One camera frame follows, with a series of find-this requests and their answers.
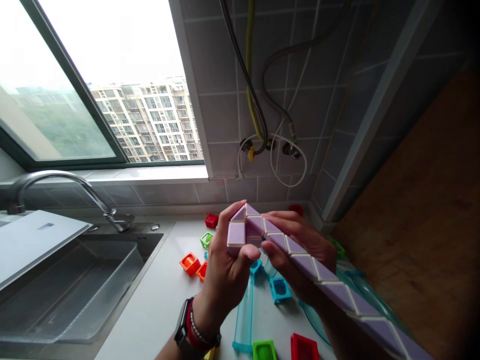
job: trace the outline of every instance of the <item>white countertop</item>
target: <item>white countertop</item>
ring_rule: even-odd
[[[202,216],[178,220],[105,340],[95,360],[153,360],[177,325],[180,308],[202,288],[196,276],[188,277],[180,260],[193,252],[204,261],[200,237],[207,231]],[[215,359],[251,359],[232,348],[237,309],[221,327],[222,340]],[[290,359],[290,336],[297,333],[317,342],[324,360],[335,356],[317,335],[303,310],[291,300],[274,305],[268,282],[257,281],[254,288],[252,341],[273,340],[279,360]]]

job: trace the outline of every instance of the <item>white cutting board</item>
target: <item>white cutting board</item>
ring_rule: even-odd
[[[38,210],[0,227],[0,290],[90,226]]]

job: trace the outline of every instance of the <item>red toy block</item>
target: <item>red toy block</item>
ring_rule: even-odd
[[[188,255],[180,261],[180,265],[188,276],[192,276],[200,268],[200,260],[192,252],[189,252]]]
[[[316,341],[293,333],[290,344],[291,360],[320,360]]]
[[[304,210],[300,205],[290,205],[290,211],[296,212],[301,217],[304,215]]]
[[[200,278],[202,283],[205,281],[205,274],[207,273],[207,263],[208,263],[208,260],[205,260],[205,262],[196,271],[196,275]]]
[[[219,217],[214,214],[208,214],[208,216],[205,219],[206,227],[210,229],[215,229],[218,224],[219,224]]]

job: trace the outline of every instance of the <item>sink basin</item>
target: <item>sink basin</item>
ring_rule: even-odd
[[[150,225],[137,223],[117,233],[102,224],[5,287],[0,291],[0,341],[93,343],[164,235],[145,233]]]

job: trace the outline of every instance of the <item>hand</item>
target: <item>hand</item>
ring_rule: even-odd
[[[302,246],[311,256],[320,261],[327,269],[335,273],[337,267],[337,249],[303,217],[294,211],[271,211],[262,216]],[[271,241],[264,241],[265,250],[272,266],[282,274],[295,294],[305,303],[316,308],[323,293],[314,283],[303,275],[290,261],[288,255]]]
[[[208,248],[205,283],[193,300],[195,325],[207,340],[217,335],[229,312],[242,300],[250,265],[260,258],[260,250],[251,244],[244,245],[238,257],[227,251],[230,219],[246,202],[235,202],[220,213],[216,234]]]

